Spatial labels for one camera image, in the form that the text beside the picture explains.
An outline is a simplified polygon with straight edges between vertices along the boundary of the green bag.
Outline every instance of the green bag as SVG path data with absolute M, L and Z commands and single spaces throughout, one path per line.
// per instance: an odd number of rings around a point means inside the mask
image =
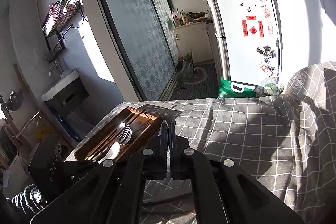
M 224 98 L 255 98 L 256 93 L 253 90 L 248 89 L 243 84 L 238 84 L 222 78 L 221 85 L 218 87 L 217 99 Z

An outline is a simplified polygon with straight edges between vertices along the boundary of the round rug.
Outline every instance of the round rug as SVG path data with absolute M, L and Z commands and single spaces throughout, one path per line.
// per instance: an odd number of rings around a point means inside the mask
M 190 80 L 183 82 L 183 84 L 196 85 L 196 84 L 202 83 L 207 78 L 208 78 L 208 74 L 205 71 L 205 69 L 198 67 L 198 68 L 195 68 L 193 77 Z

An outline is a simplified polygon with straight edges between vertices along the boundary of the faucet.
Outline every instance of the faucet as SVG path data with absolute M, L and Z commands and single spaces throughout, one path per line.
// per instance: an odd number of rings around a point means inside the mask
M 55 61 L 53 62 L 53 66 L 52 66 L 52 67 L 50 68 L 50 70 L 49 70 L 49 76 L 50 76 L 50 77 L 51 77 L 51 74 L 52 74 L 53 70 L 56 69 L 57 67 L 60 67 L 60 65 L 58 64 L 57 60 L 55 60 Z

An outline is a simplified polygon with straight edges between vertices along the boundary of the metal bolt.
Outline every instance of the metal bolt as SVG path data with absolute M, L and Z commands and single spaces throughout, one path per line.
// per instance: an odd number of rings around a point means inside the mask
M 235 164 L 235 162 L 233 160 L 230 160 L 230 159 L 225 160 L 223 163 L 227 167 L 231 167 Z
M 151 150 L 150 148 L 146 148 L 142 151 L 142 153 L 145 155 L 145 156 L 150 156 L 152 155 L 154 152 L 153 150 Z
M 194 150 L 192 148 L 186 148 L 183 150 L 183 153 L 186 155 L 192 155 L 194 153 Z
M 106 159 L 103 161 L 103 166 L 104 167 L 111 167 L 114 164 L 113 160 L 111 159 Z

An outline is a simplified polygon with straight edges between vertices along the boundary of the sink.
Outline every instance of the sink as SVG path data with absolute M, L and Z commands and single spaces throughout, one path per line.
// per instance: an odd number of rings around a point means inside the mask
M 71 82 L 76 80 L 79 77 L 78 71 L 73 70 L 68 76 L 64 79 L 59 80 L 49 91 L 42 95 L 42 100 L 44 102 L 49 101 L 53 98 L 57 93 L 59 93 L 62 89 L 64 89 Z

